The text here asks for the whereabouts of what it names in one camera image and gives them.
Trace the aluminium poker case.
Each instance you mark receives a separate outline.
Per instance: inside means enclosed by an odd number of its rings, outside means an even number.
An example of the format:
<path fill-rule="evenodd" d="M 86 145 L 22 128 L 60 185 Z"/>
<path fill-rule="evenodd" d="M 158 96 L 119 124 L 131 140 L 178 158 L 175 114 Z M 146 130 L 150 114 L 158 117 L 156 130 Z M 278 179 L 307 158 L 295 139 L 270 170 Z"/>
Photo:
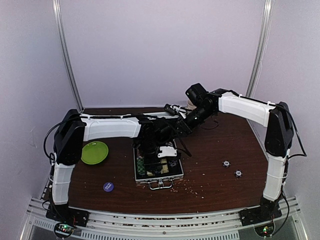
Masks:
<path fill-rule="evenodd" d="M 141 124 L 132 143 L 135 183 L 149 185 L 152 191 L 172 188 L 174 180 L 184 176 L 175 141 L 179 137 L 176 120 L 155 113 L 134 116 Z"/>

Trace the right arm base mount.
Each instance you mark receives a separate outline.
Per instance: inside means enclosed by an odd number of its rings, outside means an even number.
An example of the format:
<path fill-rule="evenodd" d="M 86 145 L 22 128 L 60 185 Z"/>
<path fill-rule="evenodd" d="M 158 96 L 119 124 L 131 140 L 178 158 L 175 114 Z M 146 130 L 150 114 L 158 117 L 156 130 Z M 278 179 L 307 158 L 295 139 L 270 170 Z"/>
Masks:
<path fill-rule="evenodd" d="M 268 222 L 282 216 L 280 209 L 273 210 L 272 212 L 266 212 L 260 206 L 245 208 L 238 214 L 243 227 Z"/>

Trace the purple poker chip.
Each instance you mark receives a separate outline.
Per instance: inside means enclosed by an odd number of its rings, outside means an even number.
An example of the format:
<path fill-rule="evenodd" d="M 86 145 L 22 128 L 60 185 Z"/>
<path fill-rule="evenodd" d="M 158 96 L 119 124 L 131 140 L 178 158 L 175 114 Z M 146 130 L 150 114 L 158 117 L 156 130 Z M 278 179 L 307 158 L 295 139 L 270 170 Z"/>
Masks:
<path fill-rule="evenodd" d="M 242 173 L 242 171 L 241 170 L 236 170 L 235 172 L 234 172 L 234 176 L 236 177 L 236 178 L 241 178 L 242 176 L 243 176 L 243 173 Z"/>
<path fill-rule="evenodd" d="M 222 166 L 223 166 L 224 168 L 228 168 L 228 167 L 231 166 L 231 163 L 230 163 L 228 160 L 225 160 L 225 161 L 222 162 Z"/>

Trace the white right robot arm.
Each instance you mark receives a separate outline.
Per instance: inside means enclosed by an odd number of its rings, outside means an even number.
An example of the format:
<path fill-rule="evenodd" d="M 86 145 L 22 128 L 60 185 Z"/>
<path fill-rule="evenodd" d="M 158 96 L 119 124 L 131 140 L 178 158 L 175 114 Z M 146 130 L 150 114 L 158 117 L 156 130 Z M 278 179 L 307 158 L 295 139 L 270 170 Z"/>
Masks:
<path fill-rule="evenodd" d="M 268 220 L 276 212 L 275 206 L 282 196 L 292 158 L 293 138 L 299 135 L 288 105 L 285 102 L 263 102 L 223 88 L 209 92 L 200 84 L 192 85 L 185 94 L 195 109 L 181 106 L 173 106 L 172 109 L 181 116 L 178 125 L 186 134 L 217 113 L 242 117 L 266 128 L 264 148 L 268 168 L 256 216 L 261 221 Z"/>

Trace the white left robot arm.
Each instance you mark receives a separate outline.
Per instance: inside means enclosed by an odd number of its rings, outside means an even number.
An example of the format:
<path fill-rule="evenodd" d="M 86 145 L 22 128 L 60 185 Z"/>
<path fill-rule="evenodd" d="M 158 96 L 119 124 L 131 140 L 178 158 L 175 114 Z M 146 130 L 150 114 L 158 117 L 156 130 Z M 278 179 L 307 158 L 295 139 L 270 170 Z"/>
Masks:
<path fill-rule="evenodd" d="M 145 161 L 177 158 L 175 126 L 180 117 L 165 112 L 125 115 L 90 115 L 71 109 L 51 128 L 55 131 L 53 150 L 47 154 L 52 166 L 52 213 L 61 222 L 72 218 L 69 188 L 76 164 L 83 155 L 83 143 L 98 139 L 130 138 Z"/>

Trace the purple round button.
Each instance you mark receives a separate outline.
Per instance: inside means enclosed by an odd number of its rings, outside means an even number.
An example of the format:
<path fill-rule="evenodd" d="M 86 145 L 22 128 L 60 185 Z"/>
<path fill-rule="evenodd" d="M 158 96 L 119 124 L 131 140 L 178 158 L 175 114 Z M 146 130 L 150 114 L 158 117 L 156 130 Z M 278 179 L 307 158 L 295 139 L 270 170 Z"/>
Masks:
<path fill-rule="evenodd" d="M 106 182 L 103 185 L 103 190 L 107 193 L 112 192 L 114 190 L 114 184 L 112 182 Z"/>

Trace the blue Texas Hold'em card box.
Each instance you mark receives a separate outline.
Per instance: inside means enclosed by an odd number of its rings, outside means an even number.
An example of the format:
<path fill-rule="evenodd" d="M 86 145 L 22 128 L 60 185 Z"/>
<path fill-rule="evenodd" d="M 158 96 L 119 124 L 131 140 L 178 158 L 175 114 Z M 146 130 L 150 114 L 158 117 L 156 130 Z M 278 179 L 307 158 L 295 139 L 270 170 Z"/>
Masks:
<path fill-rule="evenodd" d="M 169 173 L 168 162 L 166 158 L 162 158 L 160 162 L 145 165 L 147 176 L 161 176 Z"/>

